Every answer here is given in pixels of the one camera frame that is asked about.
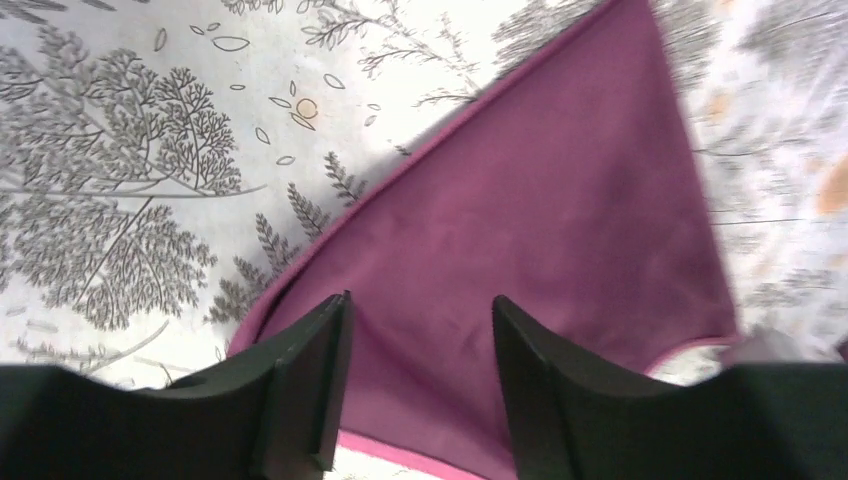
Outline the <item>purple cloth napkin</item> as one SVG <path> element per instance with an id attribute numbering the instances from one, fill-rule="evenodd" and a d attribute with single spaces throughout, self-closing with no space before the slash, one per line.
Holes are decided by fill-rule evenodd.
<path id="1" fill-rule="evenodd" d="M 511 479 L 491 305 L 637 372 L 734 308 L 646 1 L 606 1 L 357 201 L 260 297 L 238 353 L 349 291 L 346 447 Z"/>

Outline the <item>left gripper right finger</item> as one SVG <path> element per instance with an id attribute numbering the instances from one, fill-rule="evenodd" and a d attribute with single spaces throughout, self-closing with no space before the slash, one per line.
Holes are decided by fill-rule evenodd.
<path id="1" fill-rule="evenodd" d="M 521 479 L 843 479 L 847 367 L 748 363 L 692 386 L 635 373 L 493 303 Z"/>

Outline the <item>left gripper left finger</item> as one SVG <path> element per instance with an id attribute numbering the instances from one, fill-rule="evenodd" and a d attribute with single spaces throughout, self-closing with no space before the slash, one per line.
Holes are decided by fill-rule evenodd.
<path id="1" fill-rule="evenodd" d="M 5 479 L 319 479 L 332 468 L 352 347 L 348 293 L 163 389 L 59 366 L 1 370 Z"/>

